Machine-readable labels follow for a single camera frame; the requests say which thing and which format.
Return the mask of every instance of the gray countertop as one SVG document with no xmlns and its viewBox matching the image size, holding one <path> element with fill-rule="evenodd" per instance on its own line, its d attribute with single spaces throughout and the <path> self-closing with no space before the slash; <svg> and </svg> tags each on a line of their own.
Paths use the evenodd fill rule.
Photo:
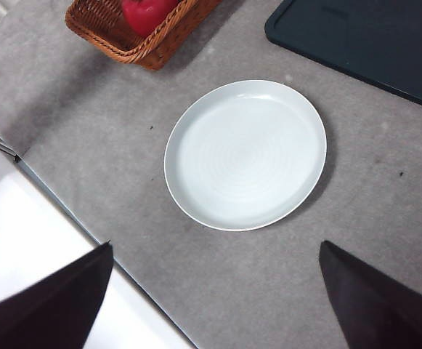
<svg viewBox="0 0 422 349">
<path fill-rule="evenodd" d="M 324 239 L 422 293 L 422 106 L 269 43 L 279 2 L 224 0 L 155 73 L 70 32 L 70 0 L 22 0 L 0 23 L 0 135 L 200 348 L 346 348 Z M 328 155 L 293 214 L 228 233 L 180 211 L 163 152 L 188 105 L 243 79 L 310 99 Z"/>
</svg>

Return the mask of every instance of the white plate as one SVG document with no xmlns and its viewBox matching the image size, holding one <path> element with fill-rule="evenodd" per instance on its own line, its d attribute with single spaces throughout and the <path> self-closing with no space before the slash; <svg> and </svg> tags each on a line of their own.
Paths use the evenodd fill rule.
<svg viewBox="0 0 422 349">
<path fill-rule="evenodd" d="M 276 222 L 309 195 L 325 163 L 319 114 L 272 81 L 228 84 L 191 105 L 166 147 L 167 186 L 192 219 L 242 231 Z"/>
</svg>

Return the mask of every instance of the plate rim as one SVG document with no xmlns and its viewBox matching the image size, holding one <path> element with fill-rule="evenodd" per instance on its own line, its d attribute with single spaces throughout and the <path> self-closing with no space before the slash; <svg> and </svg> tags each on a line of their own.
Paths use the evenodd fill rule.
<svg viewBox="0 0 422 349">
<path fill-rule="evenodd" d="M 262 223 L 260 225 L 255 225 L 255 226 L 251 226 L 248 228 L 223 228 L 223 227 L 217 227 L 205 222 L 200 221 L 198 218 L 193 217 L 186 209 L 183 208 L 183 206 L 178 202 L 178 200 L 175 198 L 175 195 L 172 191 L 172 189 L 170 188 L 169 185 L 169 181 L 167 180 L 167 169 L 166 169 L 166 159 L 167 159 L 167 153 L 169 150 L 169 143 L 171 142 L 172 136 L 174 135 L 176 128 L 179 126 L 180 122 L 182 121 L 182 119 L 188 114 L 189 110 L 197 103 L 199 103 L 202 99 L 206 98 L 208 95 L 210 95 L 211 93 L 215 93 L 220 89 L 223 89 L 225 87 L 231 86 L 231 85 L 236 85 L 236 84 L 247 84 L 247 83 L 255 83 L 255 82 L 264 82 L 264 83 L 271 83 L 271 84 L 276 84 L 276 85 L 280 85 L 284 88 L 290 89 L 291 91 L 295 92 L 296 95 L 298 95 L 299 97 L 301 97 L 302 100 L 304 100 L 305 102 L 307 102 L 308 105 L 310 105 L 312 107 L 312 109 L 315 112 L 315 115 L 317 117 L 317 120 L 320 123 L 320 126 L 322 127 L 322 135 L 323 135 L 323 147 L 324 147 L 324 151 L 323 151 L 323 157 L 322 157 L 322 166 L 320 167 L 320 171 L 316 176 L 315 181 L 313 181 L 313 184 L 311 185 L 311 188 L 309 190 L 307 190 L 307 194 L 303 197 L 302 200 L 299 201 L 299 203 L 297 203 L 296 205 L 294 205 L 290 210 L 288 210 L 285 214 L 282 214 L 280 216 L 277 216 L 277 218 L 270 220 L 269 222 L 265 222 Z M 257 230 L 257 229 L 261 229 L 264 227 L 267 227 L 269 225 L 274 224 L 275 222 L 278 222 L 279 220 L 282 220 L 283 218 L 287 217 L 291 212 L 293 212 L 294 210 L 296 210 L 298 207 L 300 207 L 308 198 L 309 195 L 311 195 L 312 191 L 314 190 L 314 188 L 316 187 L 316 185 L 319 182 L 320 177 L 322 176 L 322 173 L 324 171 L 325 168 L 325 161 L 327 159 L 327 149 L 328 149 L 328 144 L 327 144 L 327 134 L 325 132 L 325 125 L 322 122 L 322 119 L 320 118 L 320 114 L 317 111 L 317 109 L 313 106 L 313 104 L 305 97 L 303 96 L 300 92 L 296 91 L 295 89 L 293 89 L 292 87 L 289 87 L 285 84 L 281 84 L 280 82 L 276 82 L 276 81 L 272 81 L 272 80 L 264 80 L 264 79 L 249 79 L 249 80 L 239 80 L 239 81 L 234 81 L 234 82 L 230 82 L 228 84 L 222 85 L 217 87 L 216 89 L 212 89 L 211 91 L 205 93 L 204 95 L 202 95 L 201 97 L 199 97 L 194 103 L 192 103 L 190 106 L 188 106 L 188 108 L 183 112 L 183 114 L 179 117 L 179 119 L 176 121 L 174 127 L 172 128 L 172 131 L 170 132 L 169 138 L 167 140 L 167 144 L 166 144 L 166 149 L 164 151 L 164 157 L 163 157 L 163 170 L 164 170 L 164 179 L 166 181 L 166 185 L 167 185 L 167 190 L 169 191 L 171 197 L 173 198 L 173 200 L 175 201 L 175 204 L 192 220 L 194 220 L 195 222 L 200 223 L 201 225 L 204 225 L 208 228 L 211 229 L 215 229 L 215 230 L 220 230 L 220 231 L 232 231 L 232 232 L 240 232 L 240 231 L 250 231 L 250 230 Z"/>
</svg>

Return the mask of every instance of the red apple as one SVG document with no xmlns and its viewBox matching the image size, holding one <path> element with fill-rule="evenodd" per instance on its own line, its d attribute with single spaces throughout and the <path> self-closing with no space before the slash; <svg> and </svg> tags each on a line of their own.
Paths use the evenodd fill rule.
<svg viewBox="0 0 422 349">
<path fill-rule="evenodd" d="M 122 12 L 131 29 L 145 38 L 178 3 L 179 0 L 122 0 Z"/>
</svg>

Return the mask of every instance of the wicker basket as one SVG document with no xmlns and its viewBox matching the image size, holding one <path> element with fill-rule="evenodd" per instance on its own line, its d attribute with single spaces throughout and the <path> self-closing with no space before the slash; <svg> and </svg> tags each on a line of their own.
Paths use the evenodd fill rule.
<svg viewBox="0 0 422 349">
<path fill-rule="evenodd" d="M 158 70 L 220 1 L 182 0 L 146 39 L 124 20 L 121 0 L 75 0 L 65 23 L 114 60 Z"/>
</svg>

